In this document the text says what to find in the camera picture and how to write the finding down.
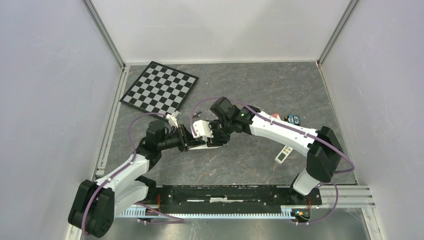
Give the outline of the white remote with dark buttons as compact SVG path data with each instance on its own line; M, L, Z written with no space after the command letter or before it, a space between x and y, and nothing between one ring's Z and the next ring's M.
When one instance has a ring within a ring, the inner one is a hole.
M187 150L188 151L194 151L194 150L207 150L207 149L217 149L221 148L223 146L228 145L228 141L220 141L220 140L214 140L214 139L207 139L206 141L199 140L190 143Z

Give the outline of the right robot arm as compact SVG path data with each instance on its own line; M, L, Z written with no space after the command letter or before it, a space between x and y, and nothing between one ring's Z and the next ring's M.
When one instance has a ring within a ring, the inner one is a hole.
M322 126L306 128L277 119L260 109L238 108L228 98L218 98L209 108L217 120L209 124L213 140L228 142L232 133L246 133L283 144L306 157L306 167L289 189L289 199L302 204L318 184L330 183L344 156L334 131Z

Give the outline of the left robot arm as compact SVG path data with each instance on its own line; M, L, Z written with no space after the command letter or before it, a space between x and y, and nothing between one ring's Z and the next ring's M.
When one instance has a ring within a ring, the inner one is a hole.
M162 151L177 148L181 152L207 144L205 136L194 137L184 125L168 129L165 123L149 123L143 137L128 160L96 181L84 180L78 187L68 223L97 238L103 237L115 218L131 205L157 198L155 182L143 177L162 157Z

